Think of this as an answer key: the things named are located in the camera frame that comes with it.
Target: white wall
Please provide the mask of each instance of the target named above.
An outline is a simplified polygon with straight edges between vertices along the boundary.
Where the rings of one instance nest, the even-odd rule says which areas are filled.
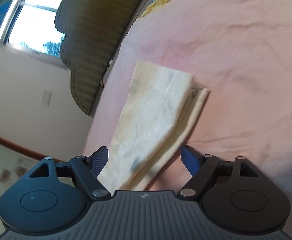
[[[74,102],[70,74],[0,49],[0,137],[62,160],[80,155],[92,118]],[[49,107],[44,89],[52,91]]]

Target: folded towel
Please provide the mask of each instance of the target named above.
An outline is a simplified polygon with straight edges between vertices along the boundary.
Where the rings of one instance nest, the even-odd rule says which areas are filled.
[[[98,180],[113,193],[143,190],[194,125],[208,90],[189,73],[138,61]]]

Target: window frame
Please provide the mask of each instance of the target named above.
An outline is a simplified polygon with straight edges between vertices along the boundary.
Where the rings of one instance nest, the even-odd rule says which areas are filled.
[[[13,27],[15,26],[16,20],[20,14],[22,8],[24,7],[24,5],[57,12],[57,10],[54,8],[49,8],[49,7],[45,7],[45,6],[38,6],[38,5],[33,5],[33,4],[27,4],[27,3],[25,3],[25,0],[18,0],[16,5],[14,6],[14,8],[12,10],[12,13],[9,15],[6,26],[3,29],[3,33],[2,33],[2,36],[0,38],[0,48],[6,50],[8,52],[15,53],[15,54],[35,57],[35,58],[37,58],[45,63],[49,63],[52,65],[67,69],[65,64],[60,59],[60,57],[54,57],[52,55],[37,51],[35,49],[28,49],[28,48],[24,48],[22,46],[16,46],[16,45],[8,43],[8,39],[9,39],[9,36],[11,34],[11,31],[12,31]]]

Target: window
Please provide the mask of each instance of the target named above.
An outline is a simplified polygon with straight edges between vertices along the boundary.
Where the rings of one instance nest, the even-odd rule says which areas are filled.
[[[1,28],[0,45],[12,45],[23,51],[37,51],[59,57],[65,35],[55,28],[55,16],[62,0],[18,0],[9,17],[9,25]]]

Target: bed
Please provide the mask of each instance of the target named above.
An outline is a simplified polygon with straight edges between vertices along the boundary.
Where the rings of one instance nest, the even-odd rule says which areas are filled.
[[[169,0],[138,19],[121,44],[87,137],[108,146],[137,60],[183,70],[211,90],[185,143],[225,160],[245,156],[289,197],[292,237],[292,0]],[[178,152],[148,185],[180,187]]]

